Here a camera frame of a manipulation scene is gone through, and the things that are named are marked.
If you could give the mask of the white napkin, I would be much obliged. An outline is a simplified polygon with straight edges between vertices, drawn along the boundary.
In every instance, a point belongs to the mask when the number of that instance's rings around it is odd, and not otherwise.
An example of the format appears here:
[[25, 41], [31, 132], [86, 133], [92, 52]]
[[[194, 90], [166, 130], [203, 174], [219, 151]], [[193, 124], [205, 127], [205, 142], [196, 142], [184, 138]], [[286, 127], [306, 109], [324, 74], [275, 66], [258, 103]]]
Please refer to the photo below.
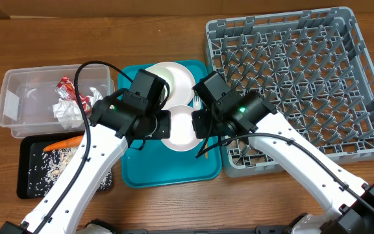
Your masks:
[[90, 106], [92, 107], [97, 101], [103, 99], [103, 95], [100, 93], [100, 91], [98, 91], [98, 89], [94, 87], [90, 87], [90, 91], [92, 92], [92, 95], [88, 97], [90, 101]]
[[53, 105], [53, 116], [64, 129], [78, 128], [83, 124], [76, 101], [59, 99], [58, 103]]

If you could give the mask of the red snack wrapper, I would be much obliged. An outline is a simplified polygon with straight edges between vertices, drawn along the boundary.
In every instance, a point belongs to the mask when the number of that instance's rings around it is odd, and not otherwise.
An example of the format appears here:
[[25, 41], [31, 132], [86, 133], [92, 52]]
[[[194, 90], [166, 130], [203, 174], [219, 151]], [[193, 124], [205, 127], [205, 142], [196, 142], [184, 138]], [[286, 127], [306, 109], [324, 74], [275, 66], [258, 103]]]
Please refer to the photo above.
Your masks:
[[[75, 87], [71, 80], [66, 76], [63, 76], [60, 82], [57, 84], [56, 92], [63, 100], [77, 101]], [[92, 109], [90, 105], [90, 98], [88, 96], [82, 96], [81, 94], [79, 95], [79, 97], [81, 99], [82, 107], [85, 113], [89, 113]]]

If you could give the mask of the bowl with nuts and crumbs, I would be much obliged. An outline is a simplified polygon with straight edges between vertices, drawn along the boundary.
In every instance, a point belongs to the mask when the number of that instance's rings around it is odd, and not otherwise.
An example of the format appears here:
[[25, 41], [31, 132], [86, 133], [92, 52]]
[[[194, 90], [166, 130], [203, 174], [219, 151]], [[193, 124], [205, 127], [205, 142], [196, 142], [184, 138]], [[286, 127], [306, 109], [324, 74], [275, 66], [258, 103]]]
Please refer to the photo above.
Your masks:
[[169, 108], [171, 114], [170, 137], [162, 143], [173, 151], [189, 151], [198, 146], [203, 140], [195, 135], [192, 125], [193, 107], [177, 105]]

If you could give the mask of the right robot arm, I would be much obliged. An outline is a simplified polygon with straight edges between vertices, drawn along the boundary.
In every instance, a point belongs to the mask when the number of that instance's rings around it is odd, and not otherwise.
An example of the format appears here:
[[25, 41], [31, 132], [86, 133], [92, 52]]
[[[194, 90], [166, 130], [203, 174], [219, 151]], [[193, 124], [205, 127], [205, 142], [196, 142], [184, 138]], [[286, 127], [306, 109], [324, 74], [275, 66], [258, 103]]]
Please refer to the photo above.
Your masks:
[[237, 93], [213, 71], [194, 87], [205, 109], [192, 114], [197, 138], [219, 136], [210, 151], [234, 140], [279, 163], [314, 197], [323, 215], [302, 214], [285, 233], [374, 233], [374, 184], [330, 160], [256, 91]]

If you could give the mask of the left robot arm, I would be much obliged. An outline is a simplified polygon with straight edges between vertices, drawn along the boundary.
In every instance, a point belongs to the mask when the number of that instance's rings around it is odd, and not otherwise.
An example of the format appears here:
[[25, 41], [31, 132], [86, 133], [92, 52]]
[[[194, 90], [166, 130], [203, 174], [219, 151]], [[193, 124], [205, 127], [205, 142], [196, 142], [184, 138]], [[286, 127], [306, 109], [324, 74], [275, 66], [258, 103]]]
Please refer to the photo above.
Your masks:
[[5, 222], [0, 233], [75, 233], [103, 178], [134, 140], [170, 136], [170, 113], [160, 100], [167, 82], [138, 70], [130, 88], [97, 101], [77, 151], [43, 200], [16, 225]]

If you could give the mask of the orange carrot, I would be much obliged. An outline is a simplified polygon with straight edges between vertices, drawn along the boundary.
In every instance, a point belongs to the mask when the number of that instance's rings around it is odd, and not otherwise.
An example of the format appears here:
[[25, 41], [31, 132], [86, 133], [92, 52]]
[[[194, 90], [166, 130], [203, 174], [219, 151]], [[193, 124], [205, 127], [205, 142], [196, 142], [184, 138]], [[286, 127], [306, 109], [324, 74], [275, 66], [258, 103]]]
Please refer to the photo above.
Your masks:
[[53, 151], [53, 150], [61, 150], [64, 148], [77, 147], [81, 143], [82, 139], [83, 139], [83, 135], [75, 136], [73, 138], [69, 138], [67, 140], [63, 140], [63, 141], [48, 145], [43, 149], [43, 151]]

